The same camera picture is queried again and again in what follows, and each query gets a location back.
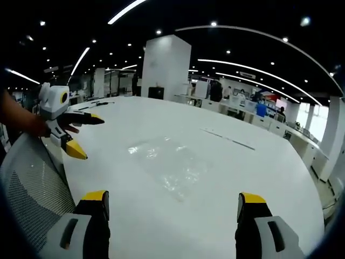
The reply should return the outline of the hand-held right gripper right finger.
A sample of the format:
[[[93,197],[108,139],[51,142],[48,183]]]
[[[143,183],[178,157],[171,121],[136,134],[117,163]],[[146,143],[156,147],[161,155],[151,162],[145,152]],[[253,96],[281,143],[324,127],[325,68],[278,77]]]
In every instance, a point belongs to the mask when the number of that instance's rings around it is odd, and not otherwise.
[[[305,258],[299,237],[280,217],[273,216],[259,195],[238,198],[236,258]]]

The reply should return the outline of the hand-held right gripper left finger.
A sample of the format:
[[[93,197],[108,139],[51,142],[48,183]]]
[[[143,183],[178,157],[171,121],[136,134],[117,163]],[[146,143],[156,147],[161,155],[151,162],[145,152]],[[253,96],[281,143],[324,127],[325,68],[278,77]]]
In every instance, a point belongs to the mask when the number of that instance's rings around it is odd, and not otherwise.
[[[109,192],[87,193],[47,232],[40,258],[109,258]]]

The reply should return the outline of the person's left hand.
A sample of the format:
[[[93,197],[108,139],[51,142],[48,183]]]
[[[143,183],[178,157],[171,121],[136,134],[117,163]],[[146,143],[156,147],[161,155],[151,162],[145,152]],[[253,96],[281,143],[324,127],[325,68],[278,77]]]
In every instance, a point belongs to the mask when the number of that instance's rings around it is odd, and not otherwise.
[[[79,133],[79,130],[71,125],[62,125],[61,128],[73,133]],[[32,135],[37,137],[49,137],[51,132],[45,120],[39,115],[35,114],[29,122],[29,130]]]

